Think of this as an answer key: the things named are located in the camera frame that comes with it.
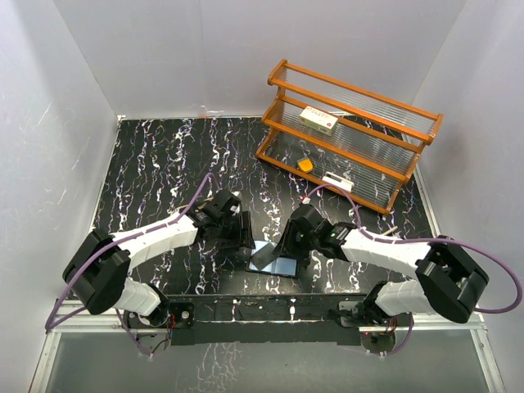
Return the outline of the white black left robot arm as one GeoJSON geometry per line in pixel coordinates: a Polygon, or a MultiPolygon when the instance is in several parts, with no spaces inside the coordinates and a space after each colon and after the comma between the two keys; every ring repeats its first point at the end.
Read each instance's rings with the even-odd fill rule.
{"type": "Polygon", "coordinates": [[[165,252],[215,242],[224,249],[253,249],[251,214],[237,194],[218,191],[209,201],[187,206],[153,224],[109,234],[94,229],[84,239],[62,277],[90,314],[121,309],[159,327],[169,317],[169,300],[131,272],[165,252]]]}

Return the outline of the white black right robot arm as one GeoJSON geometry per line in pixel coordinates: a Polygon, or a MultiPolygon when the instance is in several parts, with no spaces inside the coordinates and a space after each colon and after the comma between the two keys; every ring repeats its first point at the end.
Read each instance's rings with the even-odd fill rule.
{"type": "Polygon", "coordinates": [[[399,314],[439,314],[466,323],[489,278],[461,247],[444,237],[404,243],[367,233],[355,224],[332,224],[310,204],[295,209],[273,254],[305,263],[312,251],[329,259],[361,262],[401,273],[405,282],[378,282],[349,318],[382,325],[399,314]]]}

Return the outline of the black blue card holder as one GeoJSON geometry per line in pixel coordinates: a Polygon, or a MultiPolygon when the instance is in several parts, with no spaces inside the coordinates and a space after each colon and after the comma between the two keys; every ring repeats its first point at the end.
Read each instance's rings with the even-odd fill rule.
{"type": "Polygon", "coordinates": [[[267,241],[255,241],[255,249],[251,251],[251,254],[246,262],[246,271],[249,273],[261,273],[272,276],[279,276],[285,278],[296,278],[298,276],[298,263],[294,259],[285,257],[277,257],[271,252],[263,252],[262,260],[268,263],[260,268],[254,263],[255,254],[259,254],[266,246],[274,248],[276,244],[274,242],[267,241]]]}

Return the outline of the beige oval plastic tray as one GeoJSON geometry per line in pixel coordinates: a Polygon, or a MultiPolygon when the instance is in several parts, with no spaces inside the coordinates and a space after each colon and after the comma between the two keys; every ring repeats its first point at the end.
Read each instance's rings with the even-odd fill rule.
{"type": "Polygon", "coordinates": [[[205,204],[212,201],[212,197],[206,198],[206,199],[197,199],[193,203],[189,203],[187,205],[183,206],[177,206],[174,208],[174,213],[181,213],[184,210],[191,209],[191,208],[202,208],[205,204]]]}

